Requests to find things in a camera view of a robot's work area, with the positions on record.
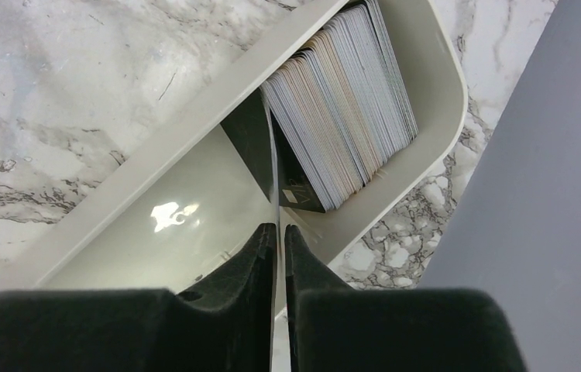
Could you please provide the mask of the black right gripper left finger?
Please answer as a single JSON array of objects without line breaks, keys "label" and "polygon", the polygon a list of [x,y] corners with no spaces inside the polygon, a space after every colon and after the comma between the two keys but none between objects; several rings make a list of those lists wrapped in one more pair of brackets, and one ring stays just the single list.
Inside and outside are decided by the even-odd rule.
[{"label": "black right gripper left finger", "polygon": [[0,292],[0,371],[268,371],[277,227],[188,289]]}]

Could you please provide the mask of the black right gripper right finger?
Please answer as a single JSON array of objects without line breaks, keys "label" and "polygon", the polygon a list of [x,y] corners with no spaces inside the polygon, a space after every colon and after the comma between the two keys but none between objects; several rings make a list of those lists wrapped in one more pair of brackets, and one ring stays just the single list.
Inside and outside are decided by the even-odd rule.
[{"label": "black right gripper right finger", "polygon": [[524,371],[500,306],[467,288],[360,290],[285,230],[294,371]]}]

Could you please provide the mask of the silver credit card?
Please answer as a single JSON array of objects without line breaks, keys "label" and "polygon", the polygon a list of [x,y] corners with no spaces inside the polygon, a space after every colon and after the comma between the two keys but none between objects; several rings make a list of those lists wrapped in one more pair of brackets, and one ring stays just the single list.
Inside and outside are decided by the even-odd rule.
[{"label": "silver credit card", "polygon": [[272,237],[275,238],[273,244],[274,263],[271,309],[270,370],[292,371],[290,341],[287,327],[288,319],[284,276],[284,243],[283,233],[281,232],[282,222],[279,206],[277,146],[269,104],[263,95],[263,92],[259,90],[259,93],[261,95],[263,112],[266,117],[266,133],[270,145],[270,186],[268,187],[268,200],[270,202],[270,223],[273,224]]}]

